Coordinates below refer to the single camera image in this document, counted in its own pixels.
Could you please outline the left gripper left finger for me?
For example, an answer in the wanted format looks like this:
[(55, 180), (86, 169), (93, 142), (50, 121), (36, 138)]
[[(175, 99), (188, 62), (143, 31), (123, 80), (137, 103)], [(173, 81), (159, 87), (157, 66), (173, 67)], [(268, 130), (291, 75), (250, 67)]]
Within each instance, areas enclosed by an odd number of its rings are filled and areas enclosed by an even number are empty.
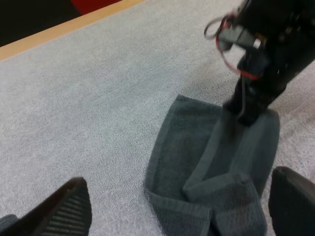
[(2, 236), (87, 236), (92, 223), (92, 206), (87, 182), (74, 177), (37, 207), (18, 218), (0, 219)]

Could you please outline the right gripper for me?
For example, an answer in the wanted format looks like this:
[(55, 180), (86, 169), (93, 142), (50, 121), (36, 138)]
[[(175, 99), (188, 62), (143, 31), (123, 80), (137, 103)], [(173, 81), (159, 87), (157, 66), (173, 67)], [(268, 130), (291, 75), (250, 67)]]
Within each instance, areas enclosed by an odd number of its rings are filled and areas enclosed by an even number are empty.
[(237, 72), (254, 87), (283, 90), (315, 59), (315, 2), (245, 0), (224, 18), (218, 43), (245, 49)]

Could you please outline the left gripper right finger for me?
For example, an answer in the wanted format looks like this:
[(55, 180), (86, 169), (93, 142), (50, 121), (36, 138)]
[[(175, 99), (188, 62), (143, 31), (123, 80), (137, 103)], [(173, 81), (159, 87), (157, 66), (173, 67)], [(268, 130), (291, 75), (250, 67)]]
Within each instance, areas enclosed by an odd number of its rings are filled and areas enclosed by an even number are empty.
[(273, 170), (268, 208), (275, 235), (315, 236), (315, 184), (294, 170)]

